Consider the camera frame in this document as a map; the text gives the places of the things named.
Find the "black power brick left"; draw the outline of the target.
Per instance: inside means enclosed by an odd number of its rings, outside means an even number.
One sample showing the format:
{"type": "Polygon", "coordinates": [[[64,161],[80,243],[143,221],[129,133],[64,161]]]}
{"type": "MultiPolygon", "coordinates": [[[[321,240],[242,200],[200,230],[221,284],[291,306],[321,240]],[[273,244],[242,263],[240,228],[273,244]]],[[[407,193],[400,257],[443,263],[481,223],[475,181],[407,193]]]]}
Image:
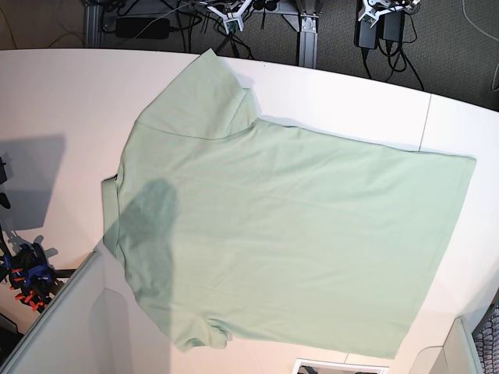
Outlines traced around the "black power brick left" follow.
{"type": "Polygon", "coordinates": [[[169,34],[169,19],[122,17],[116,20],[115,35],[119,38],[161,40],[169,34]]]}

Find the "grey partition panel left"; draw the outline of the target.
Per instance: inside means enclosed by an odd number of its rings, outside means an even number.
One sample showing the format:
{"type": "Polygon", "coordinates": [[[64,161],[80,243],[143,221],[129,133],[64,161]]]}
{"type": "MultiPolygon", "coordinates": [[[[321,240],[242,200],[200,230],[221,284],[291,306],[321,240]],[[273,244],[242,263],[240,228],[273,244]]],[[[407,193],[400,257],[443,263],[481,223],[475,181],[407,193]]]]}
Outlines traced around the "grey partition panel left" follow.
{"type": "Polygon", "coordinates": [[[98,373],[91,310],[104,288],[102,257],[92,252],[37,317],[2,364],[2,373],[98,373]]]}

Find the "light green T-shirt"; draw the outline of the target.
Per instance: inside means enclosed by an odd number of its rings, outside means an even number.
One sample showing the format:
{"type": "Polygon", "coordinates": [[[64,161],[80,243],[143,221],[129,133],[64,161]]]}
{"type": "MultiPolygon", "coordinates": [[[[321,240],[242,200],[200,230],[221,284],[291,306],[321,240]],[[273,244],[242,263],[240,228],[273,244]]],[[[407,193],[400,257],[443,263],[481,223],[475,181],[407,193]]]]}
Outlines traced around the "light green T-shirt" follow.
{"type": "Polygon", "coordinates": [[[103,243],[180,351],[240,337],[393,358],[475,166],[263,120],[206,51],[102,182],[103,243]]]}

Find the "grey partition panel right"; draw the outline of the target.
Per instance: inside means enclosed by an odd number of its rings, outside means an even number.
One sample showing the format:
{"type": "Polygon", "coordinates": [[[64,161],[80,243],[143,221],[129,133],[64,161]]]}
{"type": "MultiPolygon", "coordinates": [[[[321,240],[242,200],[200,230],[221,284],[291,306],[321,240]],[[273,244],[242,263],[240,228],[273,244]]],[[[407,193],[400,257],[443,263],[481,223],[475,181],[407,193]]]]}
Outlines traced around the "grey partition panel right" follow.
{"type": "Polygon", "coordinates": [[[430,374],[479,374],[483,373],[472,334],[466,320],[457,318],[440,347],[430,374]]]}

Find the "black device left edge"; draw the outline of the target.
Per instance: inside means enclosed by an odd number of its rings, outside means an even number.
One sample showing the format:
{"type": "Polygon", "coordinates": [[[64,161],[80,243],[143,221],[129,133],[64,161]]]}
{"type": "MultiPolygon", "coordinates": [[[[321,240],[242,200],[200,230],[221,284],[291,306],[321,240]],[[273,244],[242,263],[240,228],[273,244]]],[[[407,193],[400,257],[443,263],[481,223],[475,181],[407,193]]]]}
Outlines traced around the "black device left edge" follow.
{"type": "MultiPolygon", "coordinates": [[[[0,185],[3,185],[8,180],[6,171],[5,171],[5,162],[0,159],[0,185]]],[[[9,210],[11,208],[11,204],[7,195],[4,192],[0,192],[0,204],[3,208],[9,210]]]]}

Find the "black power adapter pair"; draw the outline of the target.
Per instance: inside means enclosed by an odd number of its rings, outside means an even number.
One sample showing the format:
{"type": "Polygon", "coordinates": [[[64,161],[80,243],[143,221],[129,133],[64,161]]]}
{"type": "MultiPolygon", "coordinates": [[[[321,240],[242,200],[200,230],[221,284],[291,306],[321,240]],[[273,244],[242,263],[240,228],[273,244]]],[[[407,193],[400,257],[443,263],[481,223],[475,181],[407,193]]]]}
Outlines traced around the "black power adapter pair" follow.
{"type": "Polygon", "coordinates": [[[379,41],[402,42],[405,27],[403,12],[390,12],[372,26],[367,21],[356,21],[354,45],[358,48],[377,49],[379,41]]]}

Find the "aluminium frame post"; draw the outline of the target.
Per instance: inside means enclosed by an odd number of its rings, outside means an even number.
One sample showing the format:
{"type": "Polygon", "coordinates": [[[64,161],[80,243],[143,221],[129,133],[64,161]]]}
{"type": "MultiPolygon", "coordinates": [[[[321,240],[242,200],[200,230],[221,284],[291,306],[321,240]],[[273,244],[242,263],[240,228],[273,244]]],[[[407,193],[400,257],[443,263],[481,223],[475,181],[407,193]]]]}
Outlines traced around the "aluminium frame post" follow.
{"type": "Polygon", "coordinates": [[[298,66],[308,69],[317,67],[318,19],[323,1],[296,0],[296,11],[283,14],[284,19],[298,34],[298,66]]]}

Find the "patterned grey chair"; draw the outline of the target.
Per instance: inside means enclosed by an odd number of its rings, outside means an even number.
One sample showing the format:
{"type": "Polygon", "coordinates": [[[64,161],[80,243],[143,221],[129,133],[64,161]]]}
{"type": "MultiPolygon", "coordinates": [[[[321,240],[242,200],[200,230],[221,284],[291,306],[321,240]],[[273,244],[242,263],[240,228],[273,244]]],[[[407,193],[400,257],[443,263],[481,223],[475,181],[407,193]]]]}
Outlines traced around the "patterned grey chair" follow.
{"type": "Polygon", "coordinates": [[[482,370],[485,374],[498,374],[498,302],[489,307],[485,316],[472,332],[482,370]]]}

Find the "grey partition panel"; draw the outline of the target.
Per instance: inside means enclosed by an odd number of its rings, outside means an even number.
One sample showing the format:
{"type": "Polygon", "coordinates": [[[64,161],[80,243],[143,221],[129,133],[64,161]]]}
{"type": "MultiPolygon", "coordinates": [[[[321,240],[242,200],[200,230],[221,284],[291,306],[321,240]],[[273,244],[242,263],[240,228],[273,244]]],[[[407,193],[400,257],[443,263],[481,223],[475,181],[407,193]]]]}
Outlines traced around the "grey partition panel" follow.
{"type": "Polygon", "coordinates": [[[440,347],[430,374],[479,374],[483,373],[472,334],[466,320],[457,318],[440,347]]]}
{"type": "Polygon", "coordinates": [[[104,288],[102,257],[92,252],[37,317],[2,364],[2,373],[98,373],[91,310],[104,288]]]}

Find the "blue orange clamp pile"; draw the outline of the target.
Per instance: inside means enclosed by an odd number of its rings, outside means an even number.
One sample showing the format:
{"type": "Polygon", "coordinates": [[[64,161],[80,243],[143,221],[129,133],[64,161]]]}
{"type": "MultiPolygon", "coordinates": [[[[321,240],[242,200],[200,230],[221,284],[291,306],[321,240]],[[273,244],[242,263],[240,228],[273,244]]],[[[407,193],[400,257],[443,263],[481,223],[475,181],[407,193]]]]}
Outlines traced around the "blue orange clamp pile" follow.
{"type": "Polygon", "coordinates": [[[49,288],[54,280],[48,260],[37,243],[22,244],[13,255],[1,242],[1,281],[7,280],[9,289],[16,291],[15,300],[42,313],[51,301],[49,288]]]}

